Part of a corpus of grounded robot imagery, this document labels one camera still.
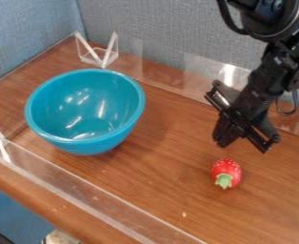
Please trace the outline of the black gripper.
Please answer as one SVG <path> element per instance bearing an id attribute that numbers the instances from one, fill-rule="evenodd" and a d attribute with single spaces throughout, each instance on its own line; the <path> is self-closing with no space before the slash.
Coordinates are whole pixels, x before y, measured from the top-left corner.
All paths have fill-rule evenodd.
<path id="1" fill-rule="evenodd" d="M 237 91 L 214 80 L 211 90 L 205 93 L 203 98 L 218 111 L 211 133 L 217 145 L 225 148 L 237 138 L 246 138 L 266 153 L 272 145 L 281 141 L 268 117 L 274 97 L 257 91 L 250 84 L 242 91 Z"/>

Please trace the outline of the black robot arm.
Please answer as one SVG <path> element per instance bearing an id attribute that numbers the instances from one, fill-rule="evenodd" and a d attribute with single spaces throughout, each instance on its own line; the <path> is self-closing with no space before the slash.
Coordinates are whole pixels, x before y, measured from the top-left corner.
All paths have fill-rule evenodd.
<path id="1" fill-rule="evenodd" d="M 225 148 L 247 139 L 261 152 L 281 141 L 268 117 L 285 92 L 299 91 L 299 0 L 215 0 L 229 29 L 266 43 L 258 67 L 241 91 L 211 83 L 205 99 L 219 112 L 211 133 Z"/>

